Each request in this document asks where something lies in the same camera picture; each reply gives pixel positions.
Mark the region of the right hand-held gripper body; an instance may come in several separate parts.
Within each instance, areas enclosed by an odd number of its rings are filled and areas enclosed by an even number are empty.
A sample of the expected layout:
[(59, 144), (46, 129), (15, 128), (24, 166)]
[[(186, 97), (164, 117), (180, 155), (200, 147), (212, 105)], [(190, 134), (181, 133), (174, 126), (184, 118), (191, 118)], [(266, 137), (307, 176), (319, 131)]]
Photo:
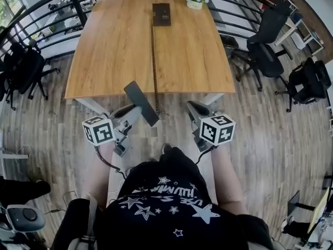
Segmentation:
[(188, 101), (186, 106), (194, 141), (200, 152), (206, 152), (233, 139), (236, 123), (230, 116), (196, 101)]

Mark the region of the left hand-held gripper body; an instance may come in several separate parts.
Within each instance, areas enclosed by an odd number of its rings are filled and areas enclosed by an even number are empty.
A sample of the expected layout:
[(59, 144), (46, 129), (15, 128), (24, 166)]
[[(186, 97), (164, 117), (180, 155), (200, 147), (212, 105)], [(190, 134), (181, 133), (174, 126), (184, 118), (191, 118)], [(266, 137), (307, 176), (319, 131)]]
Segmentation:
[(94, 146), (115, 143), (114, 152), (122, 157), (130, 148), (127, 133), (132, 127), (130, 112), (132, 105), (116, 110), (109, 118), (94, 116), (82, 122), (87, 140)]

